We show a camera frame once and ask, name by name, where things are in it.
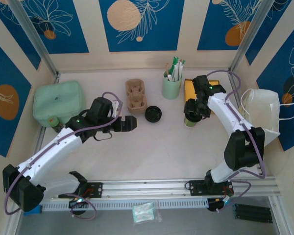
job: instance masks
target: floor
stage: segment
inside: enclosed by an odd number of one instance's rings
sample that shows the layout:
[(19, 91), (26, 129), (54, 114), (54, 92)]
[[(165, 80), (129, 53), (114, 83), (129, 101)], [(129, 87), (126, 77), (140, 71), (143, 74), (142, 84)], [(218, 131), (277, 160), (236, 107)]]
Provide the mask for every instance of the floor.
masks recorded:
[[(270, 207), (268, 198), (240, 198), (239, 203)], [(92, 216), (92, 211), (83, 216)], [(68, 211), (43, 212), (21, 217), (17, 235), (278, 235), (277, 225), (238, 220), (231, 207), (220, 214), (207, 209), (160, 210), (161, 222), (134, 225), (131, 210), (98, 211), (97, 218), (83, 221)]]
[[(208, 72), (185, 70), (183, 77), (193, 79)], [(76, 170), (88, 180), (201, 178), (221, 163), (228, 135), (218, 117), (212, 114), (195, 127), (186, 127), (183, 122), (184, 88), (181, 87), (175, 100), (163, 98), (162, 73), (162, 70), (110, 70), (61, 74), (60, 82), (76, 80), (81, 84), (87, 107), (105, 91), (117, 94), (124, 102), (123, 116), (130, 115), (125, 102), (126, 80), (143, 79), (147, 104), (158, 106), (162, 117), (158, 123), (150, 123), (144, 115), (135, 115), (138, 123), (135, 130), (113, 133), (113, 138), (107, 141), (87, 140), (65, 161), (50, 169), (48, 176)], [(227, 73), (215, 73), (209, 79), (219, 80), (227, 92), (232, 90)], [(43, 146), (55, 136), (56, 133), (47, 128)]]

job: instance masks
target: mint green pouch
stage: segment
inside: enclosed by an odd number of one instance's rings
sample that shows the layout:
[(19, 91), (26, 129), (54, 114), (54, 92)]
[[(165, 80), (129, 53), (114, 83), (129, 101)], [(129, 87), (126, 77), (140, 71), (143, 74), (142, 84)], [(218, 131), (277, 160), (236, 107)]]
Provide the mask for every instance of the mint green pouch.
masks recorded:
[(34, 118), (44, 127), (48, 119), (56, 116), (60, 123), (67, 123), (86, 107), (82, 87), (76, 81), (39, 87), (34, 96)]

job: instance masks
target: metal post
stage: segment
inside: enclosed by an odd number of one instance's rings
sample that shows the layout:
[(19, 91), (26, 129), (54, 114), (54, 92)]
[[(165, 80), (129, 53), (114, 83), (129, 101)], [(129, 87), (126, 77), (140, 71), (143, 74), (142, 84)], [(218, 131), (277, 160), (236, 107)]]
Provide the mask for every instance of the metal post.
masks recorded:
[(237, 50), (237, 53), (231, 63), (230, 70), (235, 71), (242, 57), (246, 54), (250, 44), (254, 40), (260, 26), (262, 25), (264, 19), (266, 18), (268, 12), (270, 11), (275, 0), (261, 0), (260, 4), (253, 20), (250, 23), (250, 26), (243, 37), (243, 40)]
[(18, 20), (20, 26), (24, 30), (25, 34), (29, 38), (30, 42), (33, 44), (35, 50), (39, 54), (40, 58), (45, 62), (46, 66), (50, 72), (57, 76), (58, 71), (51, 60), (49, 53), (38, 35), (35, 27), (33, 26), (30, 18), (25, 12), (21, 2), (19, 0), (7, 0), (11, 11), (13, 12), (15, 18)]

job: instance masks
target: bag handle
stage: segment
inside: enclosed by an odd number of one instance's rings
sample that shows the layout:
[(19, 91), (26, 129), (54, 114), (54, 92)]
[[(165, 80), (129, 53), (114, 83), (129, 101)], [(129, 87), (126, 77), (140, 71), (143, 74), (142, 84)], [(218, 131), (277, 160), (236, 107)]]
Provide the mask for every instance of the bag handle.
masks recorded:
[[(290, 103), (290, 104), (280, 104), (280, 106), (287, 106), (287, 105), (293, 105), (294, 103)], [(289, 118), (279, 118), (279, 120), (281, 121), (281, 120), (290, 120), (290, 119), (293, 119), (294, 118), (294, 116), (293, 117), (289, 117)]]
[(247, 110), (245, 109), (245, 107), (244, 107), (244, 105), (243, 105), (243, 97), (244, 97), (244, 95), (246, 94), (246, 92), (248, 92), (248, 91), (250, 91), (250, 90), (253, 90), (253, 89), (252, 89), (252, 88), (247, 89), (247, 90), (243, 93), (243, 95), (241, 96), (241, 107), (243, 108), (243, 110), (244, 110), (248, 115), (250, 115), (250, 114), (249, 114), (249, 112), (247, 112)]

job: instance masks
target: green cup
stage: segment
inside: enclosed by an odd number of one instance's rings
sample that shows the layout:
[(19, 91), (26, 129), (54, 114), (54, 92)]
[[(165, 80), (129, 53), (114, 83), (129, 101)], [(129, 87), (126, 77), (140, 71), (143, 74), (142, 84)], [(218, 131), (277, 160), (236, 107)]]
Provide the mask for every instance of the green cup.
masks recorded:
[(166, 99), (178, 97), (182, 84), (182, 79), (177, 82), (170, 82), (165, 77), (162, 78), (162, 96)]

